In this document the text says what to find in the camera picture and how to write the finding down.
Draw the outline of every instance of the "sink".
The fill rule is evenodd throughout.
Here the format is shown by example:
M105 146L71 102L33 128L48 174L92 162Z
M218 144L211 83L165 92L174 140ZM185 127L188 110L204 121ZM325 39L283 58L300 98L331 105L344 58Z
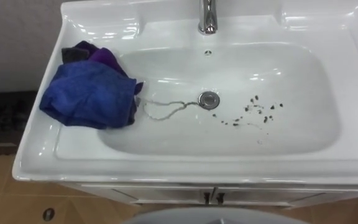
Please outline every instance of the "sink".
M135 51L119 60L130 76L145 81L139 95L145 101L135 125L98 132L111 149L179 156L296 154L325 149L340 135L326 72L299 45L200 42L191 49ZM208 90L220 96L214 110L189 106L164 121L148 116L181 106L148 101L192 102Z
M216 9L219 30L201 35L194 0L63 3L14 176L237 182L353 167L358 177L358 0L217 0ZM38 109L60 49L81 40L145 82L132 126L66 127ZM213 110L197 105L208 91L219 96Z

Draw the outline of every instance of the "chrome faucet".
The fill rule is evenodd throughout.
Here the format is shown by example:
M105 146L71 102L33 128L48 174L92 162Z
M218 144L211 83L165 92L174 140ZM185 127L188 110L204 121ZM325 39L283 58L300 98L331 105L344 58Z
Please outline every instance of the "chrome faucet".
M218 18L216 17L216 0L200 0L200 23L198 31L203 35L216 33Z

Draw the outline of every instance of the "floor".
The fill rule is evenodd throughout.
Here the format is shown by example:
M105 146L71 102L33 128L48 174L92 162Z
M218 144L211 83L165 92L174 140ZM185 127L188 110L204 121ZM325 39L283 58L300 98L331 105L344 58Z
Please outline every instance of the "floor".
M0 224L46 223L43 213L53 208L50 224L115 224L137 213L172 205L134 207L68 189L56 184L17 182L11 177L12 156L0 156ZM278 213L313 224L358 224L358 198L294 210L251 209Z

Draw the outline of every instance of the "wall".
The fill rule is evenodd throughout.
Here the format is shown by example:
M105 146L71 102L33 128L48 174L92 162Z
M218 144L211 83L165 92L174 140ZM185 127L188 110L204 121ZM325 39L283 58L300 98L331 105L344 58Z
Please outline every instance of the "wall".
M61 25L64 0L0 0L0 92L36 90Z

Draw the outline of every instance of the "metal drain cover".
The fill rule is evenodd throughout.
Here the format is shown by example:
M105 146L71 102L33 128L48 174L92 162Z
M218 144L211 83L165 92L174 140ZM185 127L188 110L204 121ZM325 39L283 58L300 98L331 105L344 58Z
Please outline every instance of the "metal drain cover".
M212 91L206 91L198 98L198 104L206 110L215 109L219 106L220 101L218 94Z

